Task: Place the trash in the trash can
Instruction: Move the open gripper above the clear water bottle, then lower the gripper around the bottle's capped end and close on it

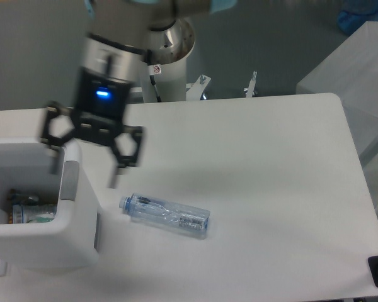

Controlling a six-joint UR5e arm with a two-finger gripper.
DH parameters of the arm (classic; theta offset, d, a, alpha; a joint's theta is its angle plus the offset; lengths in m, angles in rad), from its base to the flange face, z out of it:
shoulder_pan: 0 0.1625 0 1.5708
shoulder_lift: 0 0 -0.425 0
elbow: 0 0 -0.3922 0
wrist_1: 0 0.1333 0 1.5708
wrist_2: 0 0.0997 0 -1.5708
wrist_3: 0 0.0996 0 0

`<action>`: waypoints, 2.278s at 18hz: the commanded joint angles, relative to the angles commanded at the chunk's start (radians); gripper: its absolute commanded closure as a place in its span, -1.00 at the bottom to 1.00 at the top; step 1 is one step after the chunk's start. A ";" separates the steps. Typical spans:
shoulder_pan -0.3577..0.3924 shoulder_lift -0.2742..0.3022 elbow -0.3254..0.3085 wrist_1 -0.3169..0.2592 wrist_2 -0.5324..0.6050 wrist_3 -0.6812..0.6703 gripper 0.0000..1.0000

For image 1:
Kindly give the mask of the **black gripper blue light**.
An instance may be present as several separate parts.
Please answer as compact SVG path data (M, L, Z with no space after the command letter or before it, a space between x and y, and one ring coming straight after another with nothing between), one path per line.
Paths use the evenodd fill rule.
M110 147L115 158L109 188L115 189L118 177L129 167L138 167L144 127L123 125L123 114L132 83L105 77L82 68L74 108L56 101L44 110L39 141L47 148L50 173L61 168L61 152L72 138Z

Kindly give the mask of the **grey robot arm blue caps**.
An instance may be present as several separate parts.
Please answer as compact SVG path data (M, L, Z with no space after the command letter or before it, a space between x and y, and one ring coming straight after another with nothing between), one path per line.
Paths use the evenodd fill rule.
M234 5L234 1L91 2L94 18L85 37L74 104L68 108L49 102L39 137L54 154L52 172L61 175L62 190L74 189L79 182L79 164L59 162L71 140L109 148L115 176L139 164L146 130L126 124L125 117L139 65L149 62L153 54L147 46L149 31Z

